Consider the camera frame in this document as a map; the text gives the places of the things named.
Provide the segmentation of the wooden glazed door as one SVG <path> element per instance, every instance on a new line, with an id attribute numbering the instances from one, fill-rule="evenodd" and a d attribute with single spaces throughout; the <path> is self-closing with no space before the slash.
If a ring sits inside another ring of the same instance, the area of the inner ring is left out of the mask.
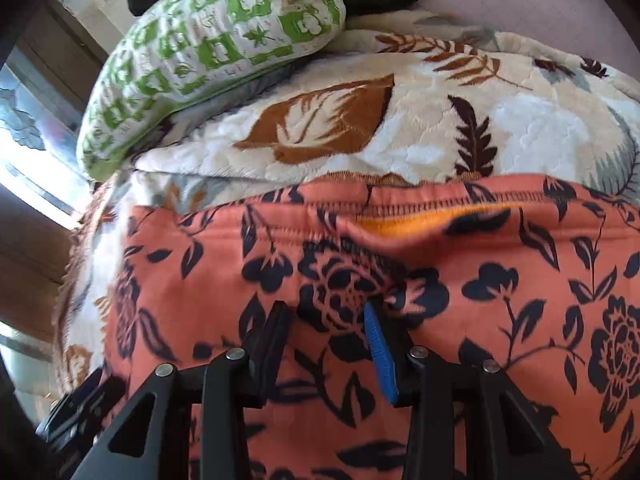
<path id="1" fill-rule="evenodd" d="M 31 413 L 58 400 L 53 307 L 91 196 L 76 142 L 105 59 L 58 0 L 44 0 L 1 66 L 1 355 Z"/>

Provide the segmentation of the orange floral garment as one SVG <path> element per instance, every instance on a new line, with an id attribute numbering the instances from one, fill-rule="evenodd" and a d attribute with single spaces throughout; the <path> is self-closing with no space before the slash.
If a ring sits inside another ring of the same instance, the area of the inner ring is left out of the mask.
<path id="1" fill-rule="evenodd" d="M 449 362 L 496 361 L 583 479 L 639 474 L 639 209 L 546 176 L 418 188 L 320 181 L 177 214 L 137 206 L 104 358 L 130 390 L 293 311 L 246 415 L 257 479 L 396 479 L 409 414 L 364 334 L 378 300 Z"/>

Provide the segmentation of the pink quilted sofa cushion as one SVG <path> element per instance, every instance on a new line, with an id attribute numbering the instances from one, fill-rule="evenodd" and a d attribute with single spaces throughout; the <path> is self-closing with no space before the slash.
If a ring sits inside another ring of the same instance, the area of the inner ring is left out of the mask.
<path id="1" fill-rule="evenodd" d="M 421 0 L 420 6 L 639 76 L 639 50 L 604 0 Z"/>

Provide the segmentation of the leaf pattern blanket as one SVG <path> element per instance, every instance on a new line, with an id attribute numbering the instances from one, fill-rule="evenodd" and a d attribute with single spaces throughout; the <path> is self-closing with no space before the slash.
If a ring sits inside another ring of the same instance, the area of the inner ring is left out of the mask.
<path id="1" fill-rule="evenodd" d="M 72 236 L 53 363 L 103 360 L 135 206 L 199 211 L 317 179 L 412 185 L 548 174 L 639 199 L 639 84 L 593 58 L 430 12 L 351 18 L 321 50 L 163 119 Z"/>

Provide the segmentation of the green patterned pillow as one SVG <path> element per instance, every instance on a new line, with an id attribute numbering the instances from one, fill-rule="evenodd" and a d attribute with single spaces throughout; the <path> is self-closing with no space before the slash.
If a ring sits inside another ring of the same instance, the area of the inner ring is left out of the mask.
<path id="1" fill-rule="evenodd" d="M 343 0 L 160 0 L 112 51 L 79 129 L 77 160 L 105 181 L 163 119 L 325 47 Z"/>

